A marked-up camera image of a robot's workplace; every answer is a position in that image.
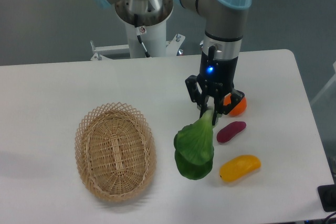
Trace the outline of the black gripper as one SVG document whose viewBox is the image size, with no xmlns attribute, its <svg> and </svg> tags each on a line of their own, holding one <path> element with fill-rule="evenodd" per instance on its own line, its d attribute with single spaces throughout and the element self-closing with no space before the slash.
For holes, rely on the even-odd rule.
<svg viewBox="0 0 336 224">
<path fill-rule="evenodd" d="M 205 86 L 207 86 L 207 94 L 199 91 L 197 76 L 191 75 L 185 80 L 190 99 L 197 104 L 200 110 L 200 116 L 202 116 L 208 108 L 208 96 L 214 98 L 213 126 L 216 125 L 218 116 L 222 114 L 227 115 L 245 97 L 243 92 L 233 89 L 237 61 L 238 57 L 231 60 L 213 59 L 210 61 L 207 55 L 202 54 L 198 84 L 203 92 Z M 224 99 L 228 94 L 230 94 L 230 103 L 225 105 Z"/>
</svg>

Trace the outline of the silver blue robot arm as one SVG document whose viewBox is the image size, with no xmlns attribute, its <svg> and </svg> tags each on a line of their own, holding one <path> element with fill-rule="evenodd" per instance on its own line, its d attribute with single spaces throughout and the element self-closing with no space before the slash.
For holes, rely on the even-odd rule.
<svg viewBox="0 0 336 224">
<path fill-rule="evenodd" d="M 186 79 L 191 101 L 201 113 L 214 99 L 212 121 L 226 115 L 244 98 L 234 87 L 234 74 L 251 0 L 96 0 L 113 6 L 127 30 L 131 58 L 161 57 L 166 48 L 166 21 L 174 4 L 205 18 L 199 74 Z"/>
</svg>

